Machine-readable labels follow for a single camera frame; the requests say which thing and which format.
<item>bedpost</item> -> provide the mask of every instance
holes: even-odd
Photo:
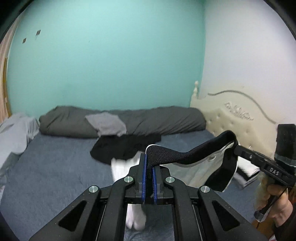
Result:
[[[197,99],[197,93],[198,93],[198,81],[195,81],[194,85],[195,85],[195,88],[194,88],[194,90],[193,90],[192,98],[196,98],[196,99]]]

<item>metal screw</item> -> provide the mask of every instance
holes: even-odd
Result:
[[[165,179],[168,183],[173,183],[175,181],[175,179],[173,177],[167,177]]]
[[[210,188],[209,188],[208,186],[202,186],[202,187],[200,188],[200,190],[201,190],[202,192],[204,192],[204,193],[207,193],[207,192],[210,191]]]
[[[130,176],[127,176],[127,177],[124,178],[124,181],[125,181],[126,183],[130,183],[130,182],[133,181],[133,178],[130,177]]]
[[[96,192],[96,191],[98,191],[98,187],[97,186],[91,186],[91,187],[89,187],[89,191],[90,192]]]

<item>gray comforter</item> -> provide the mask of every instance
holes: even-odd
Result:
[[[40,132],[52,136],[97,138],[98,132],[85,118],[86,115],[102,113],[72,106],[57,106],[39,118]],[[204,130],[206,121],[195,108],[159,107],[149,110],[111,110],[125,123],[127,134],[175,134]]]

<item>hand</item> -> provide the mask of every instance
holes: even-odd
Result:
[[[293,206],[289,201],[288,190],[285,190],[285,187],[274,184],[267,186],[268,177],[266,175],[261,175],[260,179],[261,183],[256,190],[257,198],[255,208],[257,210],[260,210],[267,205],[270,195],[279,196],[285,191],[272,206],[268,214],[268,217],[273,218],[276,226],[279,227],[289,218],[293,211]]]

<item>headboard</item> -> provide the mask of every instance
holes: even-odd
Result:
[[[218,136],[231,130],[242,146],[274,157],[277,124],[252,96],[237,89],[207,93],[202,99],[197,93],[198,82],[195,82],[190,107],[203,113],[209,132]]]

